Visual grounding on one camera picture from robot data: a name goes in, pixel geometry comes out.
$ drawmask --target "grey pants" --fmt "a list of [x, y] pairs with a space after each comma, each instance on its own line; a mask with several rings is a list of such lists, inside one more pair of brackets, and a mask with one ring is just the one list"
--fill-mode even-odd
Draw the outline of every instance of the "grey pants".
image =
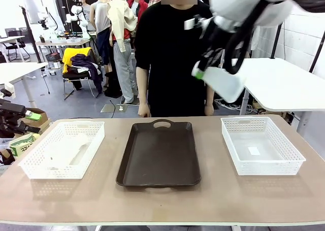
[[118, 82], [120, 83], [126, 103], [133, 102], [135, 93], [138, 93], [135, 70], [131, 63], [130, 39], [124, 40], [125, 52], [121, 52], [117, 42], [114, 43], [114, 61]]

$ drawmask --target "tray handle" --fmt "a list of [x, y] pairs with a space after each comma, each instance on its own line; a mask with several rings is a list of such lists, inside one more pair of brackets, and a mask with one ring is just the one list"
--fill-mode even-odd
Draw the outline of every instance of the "tray handle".
[[175, 124], [175, 122], [170, 121], [170, 120], [168, 120], [168, 119], [157, 119], [157, 120], [151, 122], [152, 127], [154, 127], [154, 125], [155, 125], [156, 123], [160, 123], [160, 122], [163, 122], [163, 123], [169, 123], [169, 124], [171, 125], [170, 127], [172, 127], [172, 126]]

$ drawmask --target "wooden tabletop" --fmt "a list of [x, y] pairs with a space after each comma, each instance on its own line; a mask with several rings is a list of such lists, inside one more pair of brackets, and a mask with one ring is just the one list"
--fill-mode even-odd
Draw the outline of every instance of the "wooden tabletop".
[[[0, 177], [0, 219], [39, 225], [325, 223], [324, 161], [281, 117], [270, 117], [307, 159], [296, 176], [238, 176], [221, 134], [221, 117], [169, 118], [193, 125], [201, 183], [126, 189], [115, 178], [131, 126], [153, 119], [95, 119], [105, 122], [106, 136], [84, 178], [30, 180], [16, 162]], [[54, 123], [38, 142], [62, 121], [68, 120]]]
[[89, 39], [82, 39], [80, 42], [74, 42], [74, 43], [69, 43], [67, 41], [62, 41], [62, 42], [51, 42], [51, 41], [45, 41], [45, 43], [42, 42], [36, 42], [36, 46], [81, 46], [85, 43], [88, 43], [90, 40]]

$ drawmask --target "beige jacket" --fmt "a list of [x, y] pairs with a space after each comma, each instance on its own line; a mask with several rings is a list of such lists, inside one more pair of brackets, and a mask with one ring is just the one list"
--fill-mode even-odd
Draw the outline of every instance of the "beige jacket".
[[112, 32], [120, 51], [125, 52], [124, 29], [134, 31], [137, 27], [137, 17], [128, 7], [126, 0], [111, 0], [108, 3], [107, 17], [111, 20]]

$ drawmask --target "yellow jacket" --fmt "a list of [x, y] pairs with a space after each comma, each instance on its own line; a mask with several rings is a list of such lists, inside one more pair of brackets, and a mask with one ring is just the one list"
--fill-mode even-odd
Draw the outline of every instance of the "yellow jacket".
[[63, 73], [68, 72], [68, 66], [72, 65], [71, 58], [76, 56], [77, 54], [84, 54], [88, 56], [91, 47], [86, 48], [67, 48], [64, 51], [62, 62], [64, 63]]
[[128, 7], [126, 0], [111, 0], [108, 2], [107, 17], [112, 22], [112, 32], [116, 38], [121, 52], [125, 52], [124, 29], [134, 31], [137, 27], [138, 19]]

